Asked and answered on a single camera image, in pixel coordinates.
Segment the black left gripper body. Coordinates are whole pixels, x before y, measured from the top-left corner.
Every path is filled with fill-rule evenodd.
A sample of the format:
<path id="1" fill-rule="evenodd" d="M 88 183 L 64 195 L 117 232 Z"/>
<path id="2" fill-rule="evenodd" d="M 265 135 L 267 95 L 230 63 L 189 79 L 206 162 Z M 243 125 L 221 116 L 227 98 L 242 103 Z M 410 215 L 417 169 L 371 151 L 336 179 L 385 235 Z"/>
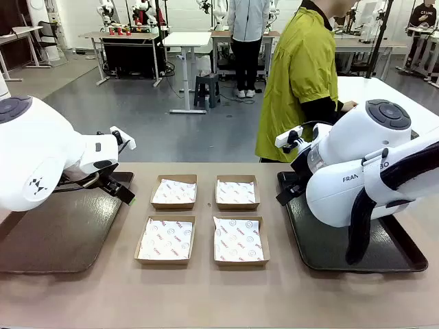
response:
<path id="1" fill-rule="evenodd" d="M 119 197 L 122 192 L 123 185 L 110 175 L 100 174 L 98 179 L 98 187 L 113 197 Z"/>

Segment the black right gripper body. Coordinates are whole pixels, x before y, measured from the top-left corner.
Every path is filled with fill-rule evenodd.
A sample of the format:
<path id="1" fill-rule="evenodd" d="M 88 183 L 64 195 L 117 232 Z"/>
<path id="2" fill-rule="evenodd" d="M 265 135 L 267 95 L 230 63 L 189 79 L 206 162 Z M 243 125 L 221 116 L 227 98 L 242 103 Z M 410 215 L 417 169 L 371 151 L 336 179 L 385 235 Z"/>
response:
<path id="1" fill-rule="evenodd" d="M 297 179 L 292 185 L 291 192 L 293 194 L 303 194 L 306 191 L 308 181 L 311 178 L 311 170 L 308 161 L 307 159 L 295 159 L 291 163 L 291 167 L 297 175 Z"/>

